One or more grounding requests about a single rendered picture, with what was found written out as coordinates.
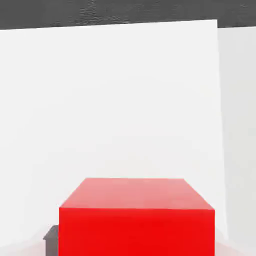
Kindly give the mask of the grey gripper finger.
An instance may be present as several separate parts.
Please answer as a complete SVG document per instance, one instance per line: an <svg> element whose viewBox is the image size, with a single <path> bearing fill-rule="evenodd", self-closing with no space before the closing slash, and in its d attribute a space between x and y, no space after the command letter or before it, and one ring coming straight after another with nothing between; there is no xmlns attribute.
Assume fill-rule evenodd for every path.
<svg viewBox="0 0 256 256"><path fill-rule="evenodd" d="M41 240L37 240L29 246L27 256L59 256L58 235L59 226L53 225Z"/></svg>

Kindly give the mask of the small red cube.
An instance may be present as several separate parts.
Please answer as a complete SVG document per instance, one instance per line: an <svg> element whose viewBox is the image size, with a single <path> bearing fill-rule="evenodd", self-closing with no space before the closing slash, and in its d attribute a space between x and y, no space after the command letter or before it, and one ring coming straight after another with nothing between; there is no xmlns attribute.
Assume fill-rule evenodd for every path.
<svg viewBox="0 0 256 256"><path fill-rule="evenodd" d="M86 178L59 207L58 256L215 256L215 210L184 179Z"/></svg>

